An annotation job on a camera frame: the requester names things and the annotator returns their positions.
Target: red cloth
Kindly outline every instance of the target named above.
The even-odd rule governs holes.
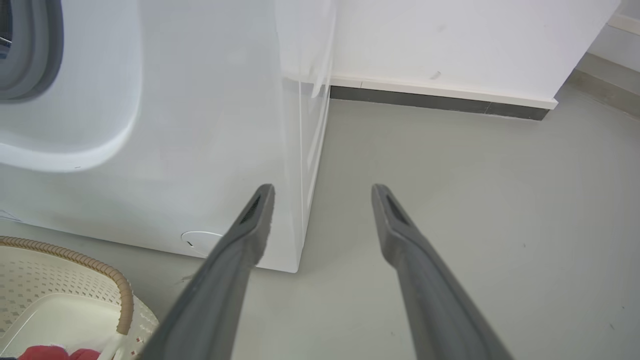
[[[39,345],[29,347],[18,360],[69,360],[69,355],[61,347]]]
[[[98,357],[100,357],[99,352],[89,348],[82,348],[71,354],[69,360],[96,360]]]

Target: washing machine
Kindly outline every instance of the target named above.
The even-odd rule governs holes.
[[[333,0],[0,3],[0,218],[204,258],[271,183],[297,271]]]

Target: white baseboard trim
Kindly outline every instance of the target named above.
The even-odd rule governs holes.
[[[615,13],[611,19],[609,19],[608,25],[612,28],[626,31],[627,33],[640,35],[640,20],[632,17]]]
[[[369,90],[384,90],[391,92],[404,92],[407,94],[421,94],[442,97],[454,97],[457,99],[479,100],[499,102],[502,104],[512,104],[520,106],[530,106],[532,108],[550,109],[556,108],[558,102],[554,98],[537,99],[531,97],[515,97],[512,95],[484,92],[479,90],[469,90],[464,88],[436,87],[433,85],[395,83],[391,81],[380,81],[371,79],[349,78],[346,76],[332,76],[331,85],[343,86],[347,88],[363,88]]]

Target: gray floor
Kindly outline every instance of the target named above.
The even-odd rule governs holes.
[[[543,122],[332,101],[300,271],[252,273],[234,359],[414,358],[373,183],[516,359],[636,359],[640,122],[571,88],[557,100]],[[10,222],[0,233],[121,269],[159,318],[201,263]]]

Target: appliance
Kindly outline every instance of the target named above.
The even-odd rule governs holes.
[[[4,3],[13,34],[0,59],[0,217],[204,258],[272,183],[258,266],[297,271],[326,126],[333,0]],[[29,41],[21,81],[33,87],[3,88],[3,67]]]

